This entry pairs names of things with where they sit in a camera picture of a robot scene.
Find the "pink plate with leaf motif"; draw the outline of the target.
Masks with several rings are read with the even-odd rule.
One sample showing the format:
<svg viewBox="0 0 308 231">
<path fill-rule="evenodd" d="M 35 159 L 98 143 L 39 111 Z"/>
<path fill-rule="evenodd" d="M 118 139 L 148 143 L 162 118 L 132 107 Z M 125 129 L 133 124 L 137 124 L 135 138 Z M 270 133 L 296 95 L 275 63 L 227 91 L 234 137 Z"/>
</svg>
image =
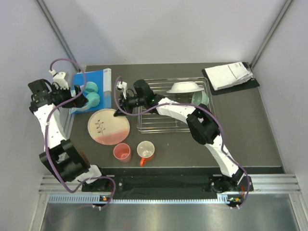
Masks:
<svg viewBox="0 0 308 231">
<path fill-rule="evenodd" d="M 88 120 L 88 133 L 99 144 L 116 145 L 130 132 L 130 124 L 125 116 L 114 116 L 114 109 L 102 109 Z"/>
</svg>

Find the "chrome wire dish rack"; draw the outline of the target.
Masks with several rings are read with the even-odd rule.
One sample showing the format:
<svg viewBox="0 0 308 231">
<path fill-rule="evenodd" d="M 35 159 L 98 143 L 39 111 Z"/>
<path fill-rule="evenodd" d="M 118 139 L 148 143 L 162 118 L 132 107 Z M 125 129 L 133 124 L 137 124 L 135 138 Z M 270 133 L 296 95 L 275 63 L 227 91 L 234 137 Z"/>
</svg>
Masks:
<svg viewBox="0 0 308 231">
<path fill-rule="evenodd" d="M 193 93 L 168 93 L 174 83 L 193 81 L 199 87 L 204 88 L 204 92 L 209 98 L 207 105 L 209 111 L 214 115 L 214 105 L 210 85 L 205 77 L 189 77 L 189 78 L 159 78 L 147 79 L 146 82 L 154 93 L 164 95 L 173 101 L 179 103 L 191 103 Z M 168 116 L 160 116 L 157 114 L 145 113 L 138 116 L 137 129 L 141 133 L 170 133 L 170 132 L 189 132 L 188 126 L 176 119 Z"/>
</svg>

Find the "white plate blue rim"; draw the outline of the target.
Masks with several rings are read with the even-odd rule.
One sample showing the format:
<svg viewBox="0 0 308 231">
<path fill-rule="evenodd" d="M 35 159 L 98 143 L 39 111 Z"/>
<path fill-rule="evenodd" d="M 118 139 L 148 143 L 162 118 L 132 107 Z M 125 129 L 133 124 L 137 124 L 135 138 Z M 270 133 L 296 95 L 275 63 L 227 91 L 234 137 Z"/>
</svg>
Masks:
<svg viewBox="0 0 308 231">
<path fill-rule="evenodd" d="M 177 82 L 174 83 L 170 90 L 166 91 L 166 93 L 190 93 L 190 92 L 197 92 L 203 91 L 204 87 L 198 86 L 197 83 L 193 81 L 187 82 Z"/>
</svg>

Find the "mint green ceramic bowl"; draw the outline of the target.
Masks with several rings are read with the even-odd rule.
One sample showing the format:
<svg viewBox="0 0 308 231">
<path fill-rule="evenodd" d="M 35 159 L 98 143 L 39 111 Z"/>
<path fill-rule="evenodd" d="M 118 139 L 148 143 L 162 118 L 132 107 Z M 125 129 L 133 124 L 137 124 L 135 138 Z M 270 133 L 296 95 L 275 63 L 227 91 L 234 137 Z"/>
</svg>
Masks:
<svg viewBox="0 0 308 231">
<path fill-rule="evenodd" d="M 193 94 L 191 103 L 194 105 L 199 105 L 201 103 L 204 105 L 208 105 L 209 97 L 204 91 L 197 91 Z"/>
</svg>

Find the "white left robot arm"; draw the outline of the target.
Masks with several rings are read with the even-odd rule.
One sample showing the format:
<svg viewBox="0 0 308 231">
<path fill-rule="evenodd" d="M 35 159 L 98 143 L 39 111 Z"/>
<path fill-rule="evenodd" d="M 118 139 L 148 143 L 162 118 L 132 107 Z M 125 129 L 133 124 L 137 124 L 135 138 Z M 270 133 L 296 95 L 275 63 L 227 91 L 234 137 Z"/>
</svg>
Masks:
<svg viewBox="0 0 308 231">
<path fill-rule="evenodd" d="M 29 110 L 38 119 L 44 136 L 44 152 L 39 155 L 42 164 L 61 183 L 85 181 L 99 191 L 106 190 L 109 179 L 66 137 L 60 121 L 61 107 L 82 107 L 87 103 L 80 93 L 84 86 L 75 85 L 75 91 L 71 92 L 70 87 L 60 82 L 39 79 L 28 87 L 32 92 Z"/>
</svg>

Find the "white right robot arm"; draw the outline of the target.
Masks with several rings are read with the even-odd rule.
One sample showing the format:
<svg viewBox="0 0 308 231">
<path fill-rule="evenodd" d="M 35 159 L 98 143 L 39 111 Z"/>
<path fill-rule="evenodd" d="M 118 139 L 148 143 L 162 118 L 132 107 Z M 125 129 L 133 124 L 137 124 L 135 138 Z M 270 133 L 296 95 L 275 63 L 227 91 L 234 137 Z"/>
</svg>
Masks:
<svg viewBox="0 0 308 231">
<path fill-rule="evenodd" d="M 242 179 L 247 175 L 230 154 L 225 145 L 225 137 L 221 124 L 204 104 L 178 103 L 152 91 L 148 83 L 137 80 L 134 85 L 135 94 L 127 94 L 127 83 L 118 77 L 115 90 L 121 92 L 115 98 L 117 110 L 115 116 L 134 116 L 134 108 L 144 107 L 144 113 L 167 116 L 185 123 L 193 139 L 205 146 L 220 168 L 225 186 L 229 190 L 237 190 L 242 185 Z"/>
</svg>

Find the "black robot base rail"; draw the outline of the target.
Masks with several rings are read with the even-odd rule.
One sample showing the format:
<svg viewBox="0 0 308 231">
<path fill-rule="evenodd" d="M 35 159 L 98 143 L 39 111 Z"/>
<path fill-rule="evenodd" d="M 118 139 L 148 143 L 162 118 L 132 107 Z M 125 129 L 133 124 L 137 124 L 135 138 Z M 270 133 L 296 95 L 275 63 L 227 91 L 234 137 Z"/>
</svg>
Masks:
<svg viewBox="0 0 308 231">
<path fill-rule="evenodd" d="M 233 181 L 221 175 L 128 175 L 114 176 L 112 180 L 96 179 L 83 183 L 84 192 L 104 192 L 115 189 L 115 194 L 151 193 L 163 190 L 198 190 L 224 193 L 253 190 L 251 179 L 246 176 Z"/>
</svg>

